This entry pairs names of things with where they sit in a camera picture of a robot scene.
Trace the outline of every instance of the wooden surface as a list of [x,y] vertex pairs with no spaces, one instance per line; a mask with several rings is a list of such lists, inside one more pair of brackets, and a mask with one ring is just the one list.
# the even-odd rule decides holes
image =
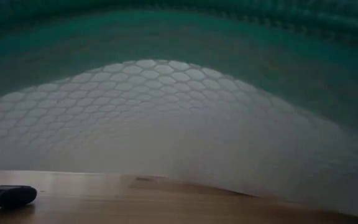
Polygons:
[[0,223],[358,223],[313,211],[158,177],[0,171],[0,185],[31,185],[35,202],[0,210]]

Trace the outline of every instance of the black cap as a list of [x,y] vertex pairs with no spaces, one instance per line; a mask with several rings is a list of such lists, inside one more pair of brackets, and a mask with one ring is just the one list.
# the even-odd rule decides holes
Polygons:
[[1,185],[0,207],[18,208],[34,201],[37,190],[30,186]]

